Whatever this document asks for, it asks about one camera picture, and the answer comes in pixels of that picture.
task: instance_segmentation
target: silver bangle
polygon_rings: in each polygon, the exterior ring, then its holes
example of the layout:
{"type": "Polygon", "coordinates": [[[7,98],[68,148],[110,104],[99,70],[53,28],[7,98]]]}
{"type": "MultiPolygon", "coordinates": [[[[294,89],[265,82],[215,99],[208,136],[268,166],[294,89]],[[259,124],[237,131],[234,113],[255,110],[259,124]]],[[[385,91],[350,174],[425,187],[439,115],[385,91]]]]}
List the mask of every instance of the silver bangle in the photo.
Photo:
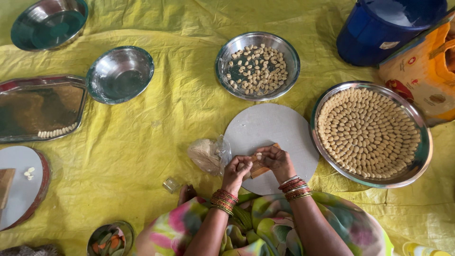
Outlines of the silver bangle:
{"type": "Polygon", "coordinates": [[[280,185],[280,187],[283,186],[284,184],[288,183],[288,182],[291,181],[291,180],[299,179],[299,178],[300,178],[300,176],[297,176],[297,175],[296,175],[296,176],[294,176],[294,177],[292,177],[292,178],[286,180],[285,182],[283,182],[283,183],[280,185]]]}
{"type": "Polygon", "coordinates": [[[305,189],[305,188],[308,188],[308,185],[307,185],[307,184],[305,184],[305,185],[303,185],[303,186],[301,186],[301,187],[298,187],[298,188],[296,188],[296,189],[293,189],[293,190],[291,190],[291,191],[288,191],[288,192],[286,192],[286,194],[287,194],[287,193],[294,192],[294,191],[299,190],[299,189],[305,189]]]}

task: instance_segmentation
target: woman's right hand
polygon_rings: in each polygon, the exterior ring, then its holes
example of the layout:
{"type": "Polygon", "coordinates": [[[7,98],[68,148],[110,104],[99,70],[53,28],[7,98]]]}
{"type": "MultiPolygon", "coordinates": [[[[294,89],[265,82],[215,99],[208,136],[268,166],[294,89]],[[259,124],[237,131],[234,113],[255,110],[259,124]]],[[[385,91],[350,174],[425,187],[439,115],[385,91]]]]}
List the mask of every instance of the woman's right hand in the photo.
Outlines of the woman's right hand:
{"type": "Polygon", "coordinates": [[[274,146],[262,147],[256,150],[255,155],[262,166],[273,171],[280,185],[297,175],[289,153],[284,150],[274,146]]]}

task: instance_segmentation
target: yellow tarpaulin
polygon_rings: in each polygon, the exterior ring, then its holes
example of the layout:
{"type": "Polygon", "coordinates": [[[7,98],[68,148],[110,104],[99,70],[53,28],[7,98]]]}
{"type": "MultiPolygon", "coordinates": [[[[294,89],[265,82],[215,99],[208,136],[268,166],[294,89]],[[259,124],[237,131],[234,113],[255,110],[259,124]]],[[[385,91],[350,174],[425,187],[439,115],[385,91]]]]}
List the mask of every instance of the yellow tarpaulin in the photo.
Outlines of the yellow tarpaulin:
{"type": "MultiPolygon", "coordinates": [[[[335,39],[354,0],[89,0],[84,35],[66,49],[25,52],[10,41],[14,19],[32,0],[3,0],[0,8],[0,79],[70,73],[85,76],[105,51],[125,45],[147,50],[155,75],[138,97],[109,106],[88,98],[81,127],[71,136],[25,143],[49,159],[46,199],[25,223],[0,233],[0,249],[59,245],[69,256],[85,254],[92,231],[125,220],[140,232],[171,210],[177,195],[162,188],[172,176],[208,197],[220,177],[199,170],[187,157],[197,138],[216,138],[253,102],[218,83],[215,57],[230,38],[267,31],[289,41],[301,61],[300,77],[284,96],[309,120],[316,99],[344,81],[379,82],[373,68],[353,67],[338,56],[335,39]]],[[[433,128],[434,155],[416,182],[373,189],[338,174],[320,159],[314,190],[346,198],[377,218],[396,251],[417,241],[455,253],[455,123],[433,128]]]]}

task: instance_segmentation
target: label on bucket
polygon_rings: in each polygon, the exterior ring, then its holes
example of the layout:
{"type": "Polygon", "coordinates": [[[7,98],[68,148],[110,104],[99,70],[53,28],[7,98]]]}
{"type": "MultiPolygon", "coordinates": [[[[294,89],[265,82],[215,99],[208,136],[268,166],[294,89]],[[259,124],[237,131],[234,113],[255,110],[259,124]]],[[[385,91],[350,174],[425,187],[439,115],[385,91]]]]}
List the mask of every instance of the label on bucket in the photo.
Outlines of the label on bucket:
{"type": "Polygon", "coordinates": [[[390,49],[390,48],[397,46],[397,44],[399,44],[399,41],[398,42],[384,42],[384,43],[382,43],[381,46],[379,46],[379,48],[386,50],[386,49],[390,49]]]}

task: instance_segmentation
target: steel bowl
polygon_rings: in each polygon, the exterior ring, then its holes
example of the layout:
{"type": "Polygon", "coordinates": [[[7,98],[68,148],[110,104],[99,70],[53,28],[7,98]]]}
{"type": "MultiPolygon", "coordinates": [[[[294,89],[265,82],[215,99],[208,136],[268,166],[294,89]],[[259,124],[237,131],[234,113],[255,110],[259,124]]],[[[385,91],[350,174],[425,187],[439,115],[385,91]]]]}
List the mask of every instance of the steel bowl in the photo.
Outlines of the steel bowl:
{"type": "Polygon", "coordinates": [[[11,41],[24,51],[61,49],[82,34],[87,17],[84,0],[41,0],[17,17],[11,41]]]}
{"type": "Polygon", "coordinates": [[[341,84],[337,84],[324,92],[321,97],[319,97],[318,101],[314,105],[313,112],[311,114],[311,134],[312,139],[318,148],[321,155],[330,163],[330,165],[335,168],[339,173],[343,176],[347,177],[350,180],[358,182],[360,184],[374,187],[374,188],[382,188],[382,189],[392,189],[403,187],[408,184],[411,184],[416,179],[418,179],[428,168],[430,164],[431,157],[433,155],[433,139],[431,137],[430,128],[424,121],[423,115],[419,113],[411,103],[407,102],[401,96],[393,92],[392,90],[371,83],[366,81],[349,81],[344,82],[341,84]],[[366,179],[361,175],[350,173],[349,171],[345,170],[341,165],[339,165],[332,156],[325,150],[322,141],[319,137],[318,129],[317,129],[317,122],[320,110],[324,103],[334,94],[348,89],[348,88],[367,88],[373,92],[377,92],[380,95],[388,97],[397,106],[400,106],[403,111],[415,122],[417,130],[420,132],[420,139],[421,142],[417,147],[417,151],[415,152],[415,159],[411,162],[410,165],[407,166],[407,169],[403,171],[401,174],[390,177],[388,179],[375,179],[369,178],[366,179]]]}
{"type": "Polygon", "coordinates": [[[106,224],[103,225],[99,228],[97,228],[92,235],[90,236],[90,239],[87,243],[87,256],[99,256],[99,254],[96,254],[93,249],[92,249],[92,244],[97,242],[99,239],[99,236],[107,231],[107,232],[114,232],[115,230],[118,230],[118,235],[124,236],[125,241],[124,241],[124,250],[121,255],[128,255],[128,253],[131,251],[131,248],[133,247],[134,244],[134,229],[133,227],[124,221],[116,221],[111,224],[106,224]]]}
{"type": "Polygon", "coordinates": [[[150,54],[136,46],[121,46],[101,55],[86,76],[88,93],[98,102],[119,104],[143,92],[155,65],[150,54]]]}
{"type": "Polygon", "coordinates": [[[249,101],[266,101],[285,94],[295,84],[300,73],[300,58],[294,47],[283,38],[267,32],[248,32],[234,37],[221,47],[215,61],[215,72],[221,85],[232,95],[249,101]],[[237,66],[237,62],[241,60],[244,63],[247,60],[247,56],[241,55],[236,58],[234,66],[230,67],[229,62],[233,61],[231,54],[238,50],[244,50],[245,46],[256,45],[259,47],[262,43],[267,47],[270,46],[283,53],[283,58],[287,65],[286,71],[288,72],[288,78],[280,88],[269,94],[262,96],[246,95],[240,86],[237,89],[232,88],[229,84],[229,79],[226,78],[226,74],[230,73],[232,76],[231,79],[234,81],[244,79],[245,77],[238,72],[239,66],[237,66]]]}

